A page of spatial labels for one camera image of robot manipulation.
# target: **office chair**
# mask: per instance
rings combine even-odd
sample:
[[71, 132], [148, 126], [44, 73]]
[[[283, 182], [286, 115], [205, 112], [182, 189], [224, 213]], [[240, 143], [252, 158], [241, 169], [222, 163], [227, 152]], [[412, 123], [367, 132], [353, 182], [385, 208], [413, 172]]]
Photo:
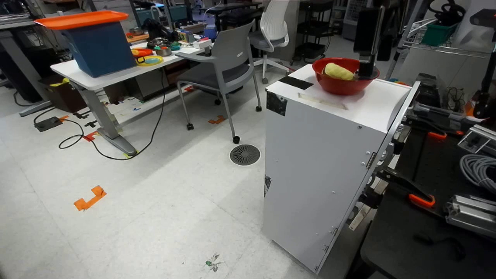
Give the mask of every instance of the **office chair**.
[[215, 92], [215, 95], [221, 98], [224, 110], [227, 114], [233, 145], [238, 145], [240, 138], [233, 131], [226, 95], [244, 86], [250, 78], [258, 104], [255, 110], [261, 110], [258, 86], [253, 76], [253, 65], [247, 39], [247, 33], [250, 31], [252, 25], [253, 24], [249, 22], [238, 28], [218, 33], [215, 45], [212, 47], [212, 56], [176, 53], [176, 56], [179, 58], [199, 62], [199, 65], [184, 72], [176, 83], [176, 89], [179, 92], [182, 109], [185, 114], [187, 131], [191, 131], [193, 126], [190, 124], [184, 96], [181, 93], [181, 87], [185, 84]]
[[260, 31], [249, 34], [250, 45], [264, 52], [263, 58], [253, 62], [255, 67], [261, 65], [263, 84], [267, 83], [266, 65], [275, 67], [281, 72], [289, 72], [289, 69], [267, 58], [267, 53], [274, 53], [275, 48], [283, 48], [289, 44], [288, 27], [283, 21], [288, 3], [289, 0], [271, 0], [261, 14]]

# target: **white chair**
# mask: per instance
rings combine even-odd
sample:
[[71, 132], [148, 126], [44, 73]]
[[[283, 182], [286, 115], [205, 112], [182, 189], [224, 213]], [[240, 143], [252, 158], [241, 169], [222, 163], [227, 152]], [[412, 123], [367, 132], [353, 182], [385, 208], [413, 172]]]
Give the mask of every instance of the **white chair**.
[[264, 52], [263, 58], [255, 61], [253, 65], [261, 65], [261, 83], [266, 84], [266, 65], [289, 72], [274, 59], [267, 58], [267, 53], [274, 53], [275, 48], [283, 48], [289, 44], [288, 27], [283, 21], [289, 0], [271, 0], [261, 14], [260, 31], [249, 34], [249, 42], [253, 48]]

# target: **cabinet door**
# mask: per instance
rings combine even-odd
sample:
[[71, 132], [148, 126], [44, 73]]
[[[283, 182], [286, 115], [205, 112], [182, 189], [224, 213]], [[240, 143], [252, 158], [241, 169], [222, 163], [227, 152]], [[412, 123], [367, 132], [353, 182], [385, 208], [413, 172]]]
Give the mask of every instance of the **cabinet door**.
[[317, 273], [384, 137], [292, 101], [266, 112], [263, 233]]

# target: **yellow fruit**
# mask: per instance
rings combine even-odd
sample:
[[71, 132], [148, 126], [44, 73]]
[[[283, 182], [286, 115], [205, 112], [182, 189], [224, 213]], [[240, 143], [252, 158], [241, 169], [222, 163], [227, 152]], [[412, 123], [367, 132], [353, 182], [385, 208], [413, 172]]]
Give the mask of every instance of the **yellow fruit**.
[[325, 65], [325, 75], [333, 79], [342, 79], [342, 81], [353, 81], [353, 78], [354, 78], [354, 75], [350, 70], [342, 69], [333, 62]]

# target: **white metal cabinet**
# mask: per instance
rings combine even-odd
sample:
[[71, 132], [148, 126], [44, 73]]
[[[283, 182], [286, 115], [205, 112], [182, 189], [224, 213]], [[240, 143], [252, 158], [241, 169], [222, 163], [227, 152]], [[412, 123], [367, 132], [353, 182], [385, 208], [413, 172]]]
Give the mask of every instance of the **white metal cabinet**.
[[390, 141], [410, 87], [373, 81], [362, 96], [328, 96], [309, 65], [266, 89], [266, 179], [263, 233], [317, 273]]

